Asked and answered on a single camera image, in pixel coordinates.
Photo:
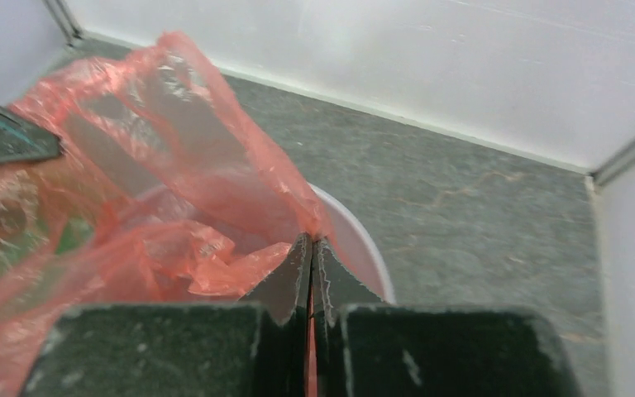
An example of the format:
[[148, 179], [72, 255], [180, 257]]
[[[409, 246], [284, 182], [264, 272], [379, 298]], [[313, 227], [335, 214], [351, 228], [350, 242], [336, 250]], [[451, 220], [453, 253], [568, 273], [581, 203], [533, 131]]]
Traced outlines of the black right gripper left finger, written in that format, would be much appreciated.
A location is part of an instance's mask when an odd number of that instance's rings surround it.
[[22, 396], [305, 396], [313, 242], [236, 302], [89, 304], [47, 334]]

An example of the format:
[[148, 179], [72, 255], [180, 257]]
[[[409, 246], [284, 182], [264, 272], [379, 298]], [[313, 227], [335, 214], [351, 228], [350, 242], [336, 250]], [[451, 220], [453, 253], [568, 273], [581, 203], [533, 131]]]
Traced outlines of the red plastic trash bag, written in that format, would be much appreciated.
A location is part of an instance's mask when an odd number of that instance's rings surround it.
[[286, 153], [183, 33], [89, 57], [10, 109], [63, 155], [0, 165], [0, 396], [74, 304], [238, 299], [333, 233]]

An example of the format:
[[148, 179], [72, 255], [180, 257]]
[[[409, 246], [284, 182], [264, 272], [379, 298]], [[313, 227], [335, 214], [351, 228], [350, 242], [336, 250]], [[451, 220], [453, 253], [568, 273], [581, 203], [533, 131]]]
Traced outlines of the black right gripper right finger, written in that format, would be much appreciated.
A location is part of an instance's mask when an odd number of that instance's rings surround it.
[[313, 244], [320, 396], [579, 396], [560, 336], [515, 306], [389, 304]]

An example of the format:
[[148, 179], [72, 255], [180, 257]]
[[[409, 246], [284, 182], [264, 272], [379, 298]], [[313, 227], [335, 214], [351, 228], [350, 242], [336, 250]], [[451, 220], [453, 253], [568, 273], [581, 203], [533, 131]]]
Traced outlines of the grey plastic trash bin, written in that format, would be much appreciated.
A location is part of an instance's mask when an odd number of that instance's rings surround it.
[[[311, 189], [322, 201], [332, 225], [331, 242], [342, 263], [372, 292], [388, 303], [395, 303], [394, 286], [387, 265], [371, 235], [360, 220], [339, 200], [314, 184]], [[241, 235], [237, 227], [196, 209], [187, 200], [163, 185], [145, 191], [137, 197], [143, 213], [159, 220], [188, 218], [215, 227], [228, 237]]]

